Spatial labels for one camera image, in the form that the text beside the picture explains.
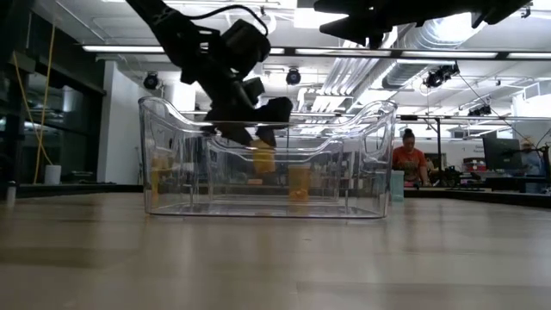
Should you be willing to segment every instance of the robotic arm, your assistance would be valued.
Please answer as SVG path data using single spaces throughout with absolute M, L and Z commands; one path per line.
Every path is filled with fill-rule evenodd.
M 245 126 L 236 121 L 289 121 L 293 104 L 288 98 L 276 98 L 255 109 L 258 96 L 264 93 L 263 84 L 258 77 L 244 81 L 256 63 L 266 60 L 271 48 L 266 38 L 268 29 L 252 10 L 242 5 L 230 5 L 205 15 L 187 16 L 162 0 L 127 2 L 155 34 L 170 62 L 182 69 L 180 80 L 186 84 L 198 82 L 211 98 L 211 110 L 205 121 L 217 123 L 204 129 L 211 133 L 218 129 L 222 137 L 248 146 L 252 137 Z M 252 14 L 266 28 L 266 34 L 261 34 L 243 20 L 235 22 L 223 34 L 192 22 L 229 9 L 244 9 Z M 257 136 L 275 146 L 271 129 L 274 128 L 262 128 Z

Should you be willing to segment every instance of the man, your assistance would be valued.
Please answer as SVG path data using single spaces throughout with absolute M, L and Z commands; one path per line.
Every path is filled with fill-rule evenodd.
M 543 177 L 543 162 L 538 151 L 534 149 L 534 144 L 529 138 L 521 142 L 521 157 L 523 160 L 524 174 L 526 177 Z M 541 194 L 544 184 L 526 183 L 526 193 Z

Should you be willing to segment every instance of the clear plastic bin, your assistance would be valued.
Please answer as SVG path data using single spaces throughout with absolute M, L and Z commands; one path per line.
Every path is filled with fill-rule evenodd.
M 373 102 L 343 124 L 286 124 L 275 131 L 275 148 L 205 133 L 201 127 L 212 123 L 185 118 L 164 99 L 145 97 L 139 107 L 148 214 L 387 215 L 391 102 Z M 242 125 L 251 133 L 268 126 Z

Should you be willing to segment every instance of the spotlight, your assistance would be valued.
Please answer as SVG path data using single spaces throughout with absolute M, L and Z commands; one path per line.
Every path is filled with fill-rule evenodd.
M 429 76 L 423 81 L 427 88 L 436 88 L 446 83 L 456 74 L 459 74 L 459 66 L 442 65 L 434 71 L 429 71 Z
M 474 108 L 472 110 L 468 111 L 467 116 L 486 116 L 490 115 L 492 113 L 492 108 L 490 108 L 489 104 L 484 104 L 480 108 Z
M 296 85 L 300 83 L 299 69 L 297 68 L 289 69 L 289 73 L 287 73 L 287 78 L 285 79 L 285 81 L 287 81 L 287 85 Z
M 161 83 L 156 72 L 148 72 L 144 79 L 144 87 L 148 90 L 157 90 Z

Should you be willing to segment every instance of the wooden table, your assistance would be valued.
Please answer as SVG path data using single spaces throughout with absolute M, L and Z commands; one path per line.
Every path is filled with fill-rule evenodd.
M 549 309 L 551 213 L 406 200 L 386 220 L 147 217 L 142 195 L 0 215 L 2 309 Z

